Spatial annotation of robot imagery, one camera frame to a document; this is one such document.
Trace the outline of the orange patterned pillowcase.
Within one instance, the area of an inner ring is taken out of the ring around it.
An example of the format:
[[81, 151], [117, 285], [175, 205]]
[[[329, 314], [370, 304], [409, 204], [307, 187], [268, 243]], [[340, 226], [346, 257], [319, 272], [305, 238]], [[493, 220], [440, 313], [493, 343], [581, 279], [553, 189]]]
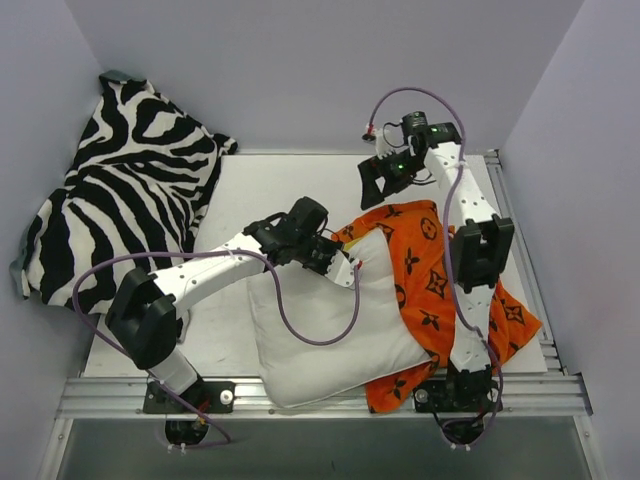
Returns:
[[374, 229], [385, 235], [394, 273], [396, 299], [410, 334], [430, 360], [365, 385], [372, 413], [389, 413], [420, 383], [448, 366], [454, 341], [454, 307], [444, 263], [443, 229], [432, 200], [374, 208], [331, 235], [353, 243]]

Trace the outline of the white pillow yellow side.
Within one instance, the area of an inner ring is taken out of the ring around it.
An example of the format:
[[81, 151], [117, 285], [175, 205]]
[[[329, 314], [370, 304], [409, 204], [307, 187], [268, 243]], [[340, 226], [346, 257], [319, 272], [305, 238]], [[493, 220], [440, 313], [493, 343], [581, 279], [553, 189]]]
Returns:
[[401, 317], [383, 233], [349, 252], [362, 262], [359, 290], [293, 264], [248, 279], [259, 375], [275, 397], [332, 395], [429, 361]]

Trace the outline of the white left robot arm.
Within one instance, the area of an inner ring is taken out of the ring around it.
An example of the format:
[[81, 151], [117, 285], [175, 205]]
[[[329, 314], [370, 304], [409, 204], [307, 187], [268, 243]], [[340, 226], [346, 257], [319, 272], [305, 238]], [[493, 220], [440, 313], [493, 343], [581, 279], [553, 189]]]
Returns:
[[250, 223], [210, 252], [151, 273], [136, 268], [124, 276], [106, 326], [136, 367], [167, 387], [166, 398], [176, 409], [193, 410], [201, 402], [203, 380], [177, 346], [184, 315], [244, 278], [291, 262], [340, 287], [353, 287], [358, 262], [343, 242], [322, 234], [327, 218], [322, 205], [302, 197], [290, 211]]

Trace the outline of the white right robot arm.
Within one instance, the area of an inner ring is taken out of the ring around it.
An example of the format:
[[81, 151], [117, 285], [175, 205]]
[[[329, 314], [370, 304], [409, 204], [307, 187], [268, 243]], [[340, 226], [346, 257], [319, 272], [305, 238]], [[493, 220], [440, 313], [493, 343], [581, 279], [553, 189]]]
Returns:
[[445, 194], [441, 215], [445, 269], [456, 308], [455, 334], [443, 395], [465, 409], [487, 400], [492, 386], [488, 350], [491, 298], [504, 271], [515, 231], [487, 200], [463, 158], [462, 138], [451, 123], [428, 122], [424, 112], [400, 121], [403, 142], [358, 166], [360, 206], [367, 210], [409, 187], [426, 170]]

